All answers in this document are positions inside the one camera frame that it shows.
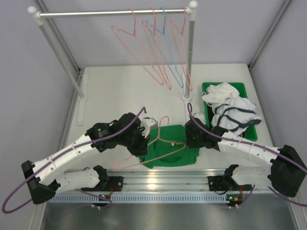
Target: gray wall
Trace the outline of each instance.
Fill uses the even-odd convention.
[[[150,7],[182,8],[188,5],[189,0],[45,0],[44,2],[51,12],[80,12]],[[248,63],[283,0],[199,0],[198,2],[193,63]],[[162,18],[158,16],[158,28],[161,28]],[[167,21],[173,18],[178,25],[183,21],[183,15],[170,15],[167,18]],[[146,19],[153,20],[153,17],[138,17],[137,33],[149,50],[143,28],[140,26],[141,20]],[[132,16],[66,18],[56,19],[56,23],[81,67],[137,64],[111,31],[111,25],[132,31]],[[169,24],[166,26],[166,33],[173,43]],[[122,37],[127,40],[129,47],[140,59],[146,60],[146,56],[133,38],[124,34]]]
[[[276,144],[307,163],[307,1],[295,0],[253,70]],[[307,200],[307,183],[303,193]]]
[[[30,0],[0,3],[0,203],[24,179],[21,163],[57,150],[71,84],[37,25]],[[28,200],[27,187],[9,202]],[[27,229],[34,205],[0,214],[3,230]]]

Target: green plastic bin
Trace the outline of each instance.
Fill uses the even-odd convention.
[[[204,82],[202,84],[202,91],[205,92],[207,87],[209,85],[219,85],[221,84],[222,82]],[[247,93],[246,93],[246,90],[245,90],[245,85],[241,82],[229,82],[230,85],[232,85],[233,87],[235,87],[239,93],[240,93],[240,97],[243,97],[243,98],[247,98]],[[207,123],[207,126],[209,127],[212,127],[211,125],[211,120],[214,116],[214,113],[212,111],[212,108],[209,107],[207,105],[207,103],[205,102],[205,117],[206,117],[206,123]],[[258,139],[257,137],[257,132],[256,132],[256,129],[255,129],[255,126],[250,126],[247,128],[247,130],[243,133],[243,137],[248,139],[248,140],[251,140],[251,141],[256,141]]]

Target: white pipe connector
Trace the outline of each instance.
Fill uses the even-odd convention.
[[[196,8],[198,7],[198,3],[196,1],[190,1],[189,9],[191,11],[190,21],[196,20]]]
[[[43,25],[43,20],[41,19],[36,7],[34,6],[28,7],[28,13],[32,15],[32,17],[34,18],[34,20],[39,26]]]

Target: metal rod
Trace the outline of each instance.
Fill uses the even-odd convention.
[[[39,11],[48,12],[47,7],[46,7],[46,5],[44,4],[44,2],[42,0],[33,0],[33,1],[35,2],[35,4],[38,7]],[[63,52],[67,55],[67,57],[70,60],[71,64],[75,68],[76,72],[79,72],[80,68],[79,68],[75,58],[73,57],[70,49],[68,48],[65,40],[63,39],[63,36],[59,32],[58,27],[56,26],[56,24],[54,23],[54,21],[52,19],[47,19],[46,22],[47,22],[48,26],[50,27],[52,33],[54,34],[55,38],[57,39],[59,45],[63,49]]]
[[[195,21],[190,21],[189,22],[189,41],[188,41],[188,66],[187,66],[187,72],[189,72],[189,75],[191,76],[192,72],[192,56],[193,56],[193,42],[194,42],[194,28],[195,28]],[[187,83],[186,83],[186,90],[184,96],[186,98],[189,97],[190,94],[190,78],[187,78]]]
[[[152,14],[152,10],[135,10],[135,14]],[[154,10],[156,14],[163,14],[163,10]],[[165,13],[184,13],[184,9],[165,10]],[[132,15],[132,11],[94,11],[94,12],[67,12],[67,13],[39,13],[40,18],[72,18],[72,17],[100,17]]]
[[[57,56],[57,59],[59,60],[60,64],[62,65],[63,69],[65,70],[66,74],[68,75],[68,77],[70,78],[74,88],[76,89],[78,95],[80,96],[80,98],[84,98],[84,94],[81,91],[78,83],[76,82],[76,79],[74,77],[74,75],[71,73],[71,71],[69,70],[69,68],[66,66],[66,62],[64,62],[61,58],[61,55],[59,53],[59,51],[56,48],[56,45],[53,43],[53,40],[50,38],[45,25],[43,23],[41,23],[39,25],[39,28],[41,30],[41,32],[43,33],[43,35],[45,36],[46,40],[48,41],[49,45],[51,46],[53,52],[55,53],[55,55]]]
[[[269,42],[269,40],[271,39],[273,33],[275,32],[276,28],[278,27],[278,25],[280,24],[283,16],[285,15],[287,9],[289,8],[290,6],[290,3],[292,2],[293,0],[285,0],[283,2],[283,5],[281,6],[274,22],[272,23],[272,25],[270,26],[268,32],[266,33],[264,39],[262,40],[260,46],[258,47],[252,61],[250,62],[250,64],[248,65],[249,69],[252,69],[257,60],[259,59],[260,55],[262,54],[265,46],[267,45],[267,43]]]

